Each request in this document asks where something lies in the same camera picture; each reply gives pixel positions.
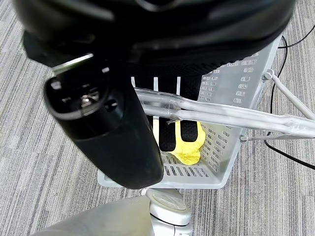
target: gray carpet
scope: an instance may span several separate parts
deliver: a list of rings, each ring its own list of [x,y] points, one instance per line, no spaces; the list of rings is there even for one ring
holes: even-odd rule
[[[315,24],[314,0],[300,0],[284,33],[289,43]],[[29,235],[97,205],[135,195],[104,188],[96,168],[48,115],[42,83],[51,71],[26,59],[22,27],[10,0],[0,0],[0,234]],[[279,50],[275,70],[283,61]],[[283,83],[315,111],[315,33],[289,50]],[[271,84],[259,109],[269,111]],[[275,112],[301,115],[278,91]],[[315,164],[313,141],[274,145]],[[315,172],[245,144],[220,190],[181,190],[195,236],[315,235]]]

